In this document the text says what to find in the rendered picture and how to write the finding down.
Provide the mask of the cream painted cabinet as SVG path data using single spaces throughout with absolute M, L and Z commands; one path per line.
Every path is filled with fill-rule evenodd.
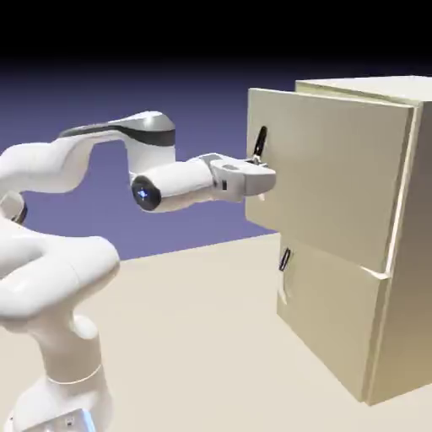
M 363 401 L 373 406 L 432 385 L 432 77 L 309 79 L 296 87 L 415 109 L 385 272 L 390 282 Z

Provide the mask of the cream small cabinet door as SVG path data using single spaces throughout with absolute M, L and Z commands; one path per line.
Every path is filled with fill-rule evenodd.
M 277 313 L 346 390 L 363 402 L 390 278 L 299 242 L 278 288 Z

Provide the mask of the dark curved door handle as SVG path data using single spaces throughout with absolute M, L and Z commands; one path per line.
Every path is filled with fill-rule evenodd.
M 257 135 L 254 151 L 252 154 L 252 157 L 254 159 L 258 159 L 258 160 L 261 159 L 266 139 L 267 139 L 267 127 L 262 126 L 259 130 L 258 135 Z

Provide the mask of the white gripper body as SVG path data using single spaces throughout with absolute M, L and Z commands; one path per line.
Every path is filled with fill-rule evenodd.
M 276 184 L 276 171 L 266 165 L 243 164 L 241 171 L 244 179 L 242 197 L 261 196 Z

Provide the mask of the cream large cabinet door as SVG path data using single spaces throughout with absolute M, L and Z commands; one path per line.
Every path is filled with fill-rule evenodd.
M 267 129 L 276 171 L 246 217 L 291 240 L 385 273 L 415 109 L 412 105 L 251 89 L 247 144 Z

